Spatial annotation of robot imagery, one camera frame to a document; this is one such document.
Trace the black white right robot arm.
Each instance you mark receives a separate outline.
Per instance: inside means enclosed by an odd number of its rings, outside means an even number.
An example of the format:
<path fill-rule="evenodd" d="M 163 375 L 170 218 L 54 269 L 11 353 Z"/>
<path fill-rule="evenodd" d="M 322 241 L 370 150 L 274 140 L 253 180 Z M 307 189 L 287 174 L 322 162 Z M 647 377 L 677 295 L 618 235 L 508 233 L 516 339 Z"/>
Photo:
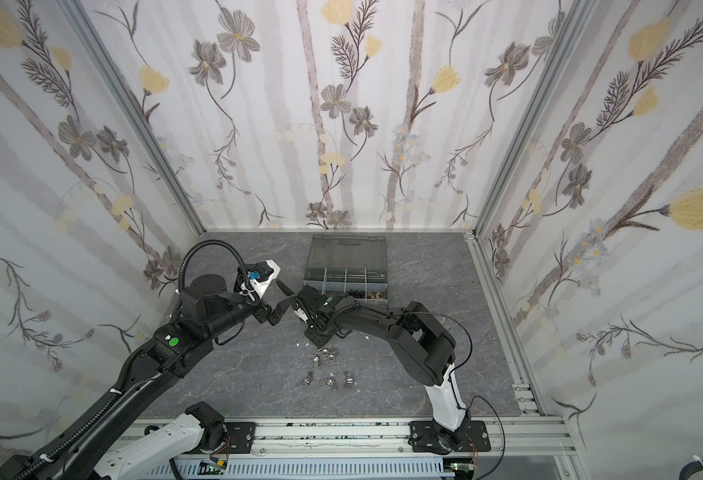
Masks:
<path fill-rule="evenodd" d="M 311 344 L 323 349 L 351 332 L 379 338 L 389 344 L 405 372 L 425 387 L 433 418 L 411 424 L 413 451 L 447 455 L 461 449 L 471 415 L 455 390 L 455 338 L 427 307 L 413 301 L 402 308 L 383 308 L 346 294 L 325 296 L 311 286 L 293 292 L 283 281 L 277 284 L 307 324 L 305 336 Z"/>

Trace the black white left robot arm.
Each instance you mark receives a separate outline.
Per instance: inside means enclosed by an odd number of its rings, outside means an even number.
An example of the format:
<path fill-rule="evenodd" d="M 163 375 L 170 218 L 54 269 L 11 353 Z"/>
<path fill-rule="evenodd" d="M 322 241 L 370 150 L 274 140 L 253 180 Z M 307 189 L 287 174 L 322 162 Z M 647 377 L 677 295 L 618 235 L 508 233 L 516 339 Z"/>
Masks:
<path fill-rule="evenodd" d="M 105 479 L 97 466 L 113 444 L 163 393 L 219 345 L 219 336 L 256 318 L 276 325 L 293 302 L 276 276 L 239 273 L 234 290 L 203 275 L 179 290 L 169 323 L 126 359 L 115 384 L 62 434 L 32 455 L 14 455 L 2 479 Z"/>

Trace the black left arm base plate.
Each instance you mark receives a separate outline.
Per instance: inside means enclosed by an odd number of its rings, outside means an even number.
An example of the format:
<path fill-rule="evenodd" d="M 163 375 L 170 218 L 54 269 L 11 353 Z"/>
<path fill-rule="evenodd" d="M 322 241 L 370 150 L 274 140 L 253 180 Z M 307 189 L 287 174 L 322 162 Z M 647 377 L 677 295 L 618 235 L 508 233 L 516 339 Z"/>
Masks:
<path fill-rule="evenodd" d="M 227 422 L 228 437 L 220 453 L 250 454 L 256 437 L 255 422 Z"/>

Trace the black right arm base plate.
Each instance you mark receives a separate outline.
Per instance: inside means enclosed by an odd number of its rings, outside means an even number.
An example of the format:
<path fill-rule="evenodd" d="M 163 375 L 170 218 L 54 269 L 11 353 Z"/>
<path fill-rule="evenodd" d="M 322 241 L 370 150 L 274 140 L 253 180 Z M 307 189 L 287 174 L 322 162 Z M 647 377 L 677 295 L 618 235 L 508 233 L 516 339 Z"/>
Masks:
<path fill-rule="evenodd" d="M 467 420 L 451 431 L 435 420 L 412 421 L 409 424 L 409 445 L 415 453 L 447 455 L 491 451 L 491 440 L 483 421 Z"/>

